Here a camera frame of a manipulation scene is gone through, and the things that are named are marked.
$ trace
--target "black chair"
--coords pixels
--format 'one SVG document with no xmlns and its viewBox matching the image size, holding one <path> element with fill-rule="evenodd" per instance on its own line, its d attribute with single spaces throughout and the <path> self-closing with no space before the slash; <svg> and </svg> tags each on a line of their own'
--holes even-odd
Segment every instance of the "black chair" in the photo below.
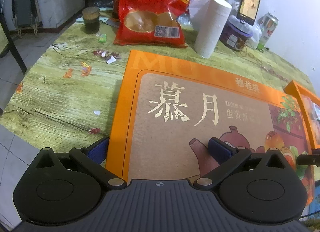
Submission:
<svg viewBox="0 0 320 232">
<path fill-rule="evenodd" d="M 11 36 L 10 36 L 10 33 L 9 33 L 9 29 L 8 29 L 7 24 L 5 22 L 3 13 L 0 13 L 0 23 L 1 23 L 2 29 L 4 31 L 4 34 L 8 39 L 7 46 L 4 48 L 4 50 L 0 50 L 0 58 L 4 57 L 10 51 L 12 53 L 12 56 L 14 57 L 16 62 L 18 63 L 20 69 L 22 70 L 22 73 L 26 74 L 27 67 L 26 67 L 25 63 L 23 62 L 23 60 L 22 60 L 22 58 L 21 58 L 16 46 L 14 45 L 13 40 L 11 39 Z M 0 108 L 0 116 L 2 114 L 3 114 L 3 109 Z"/>
</svg>

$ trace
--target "fruit illustration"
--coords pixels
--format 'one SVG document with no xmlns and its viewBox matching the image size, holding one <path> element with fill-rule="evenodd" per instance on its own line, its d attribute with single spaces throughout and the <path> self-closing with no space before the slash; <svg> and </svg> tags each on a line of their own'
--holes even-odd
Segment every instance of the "fruit illustration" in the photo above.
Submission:
<svg viewBox="0 0 320 232">
<path fill-rule="evenodd" d="M 293 153 L 291 152 L 291 150 L 287 147 L 282 147 L 280 149 L 280 152 L 284 155 L 284 158 L 288 161 L 288 163 L 290 164 L 292 169 L 296 170 L 296 168 L 297 168 L 296 159 L 295 159 Z"/>
<path fill-rule="evenodd" d="M 266 135 L 264 147 L 266 151 L 272 147 L 280 150 L 282 147 L 284 147 L 284 142 L 278 133 L 271 131 Z"/>
</svg>

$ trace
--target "orange box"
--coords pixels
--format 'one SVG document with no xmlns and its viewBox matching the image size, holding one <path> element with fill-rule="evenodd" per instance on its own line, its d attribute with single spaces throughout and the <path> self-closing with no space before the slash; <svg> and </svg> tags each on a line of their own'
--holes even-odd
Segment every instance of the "orange box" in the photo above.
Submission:
<svg viewBox="0 0 320 232">
<path fill-rule="evenodd" d="M 301 85 L 299 85 L 297 82 L 293 80 L 284 88 L 284 92 L 294 96 L 299 103 L 303 118 L 306 123 L 307 132 L 310 138 L 311 148 L 312 149 L 320 148 L 320 144 L 317 143 L 316 136 L 311 126 L 311 119 L 310 119 L 309 113 L 307 112 L 306 105 L 303 102 L 302 96 L 309 97 L 311 101 L 317 105 L 320 105 L 320 99 L 314 93 L 310 92 L 305 87 L 302 87 Z"/>
<path fill-rule="evenodd" d="M 189 179 L 219 164 L 206 146 L 217 137 L 252 152 L 277 147 L 314 193 L 311 153 L 297 100 L 213 67 L 132 50 L 113 120 L 106 169 L 126 180 Z"/>
</svg>

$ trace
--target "chair leg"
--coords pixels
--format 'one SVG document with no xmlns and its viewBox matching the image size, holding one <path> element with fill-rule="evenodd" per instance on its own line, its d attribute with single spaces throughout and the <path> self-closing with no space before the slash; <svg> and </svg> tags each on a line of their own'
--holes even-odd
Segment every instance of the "chair leg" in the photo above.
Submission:
<svg viewBox="0 0 320 232">
<path fill-rule="evenodd" d="M 1 23 L 1 26 L 2 26 L 2 29 L 5 33 L 5 35 L 7 36 L 7 39 L 8 39 L 8 46 L 9 46 L 9 49 L 12 53 L 12 56 L 14 57 L 14 59 L 16 60 L 16 62 L 18 63 L 20 69 L 22 70 L 22 73 L 23 74 L 26 74 L 27 72 L 27 67 L 24 63 L 24 61 L 22 60 L 13 40 L 11 39 L 11 36 L 10 36 L 10 33 L 9 33 L 9 29 L 7 27 L 7 24 L 5 22 L 5 19 L 4 19 L 4 15 L 3 13 L 0 13 L 0 23 Z"/>
<path fill-rule="evenodd" d="M 27 72 L 27 66 L 25 65 L 23 59 L 21 58 L 20 53 L 18 52 L 18 50 L 14 44 L 13 44 L 13 46 L 10 47 L 10 51 L 12 53 L 12 56 L 14 57 L 16 62 L 18 63 L 22 73 L 25 75 Z"/>
</svg>

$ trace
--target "blue gripper pad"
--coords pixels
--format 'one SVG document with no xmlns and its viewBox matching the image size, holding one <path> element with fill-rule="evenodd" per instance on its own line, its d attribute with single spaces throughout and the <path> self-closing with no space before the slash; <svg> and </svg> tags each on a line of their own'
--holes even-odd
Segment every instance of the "blue gripper pad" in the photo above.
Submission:
<svg viewBox="0 0 320 232">
<path fill-rule="evenodd" d="M 101 164 L 107 157 L 109 138 L 103 137 L 84 150 L 84 154 L 97 164 Z"/>
<path fill-rule="evenodd" d="M 219 164 L 224 163 L 236 154 L 236 149 L 216 137 L 210 138 L 208 142 L 208 151 Z"/>
</svg>

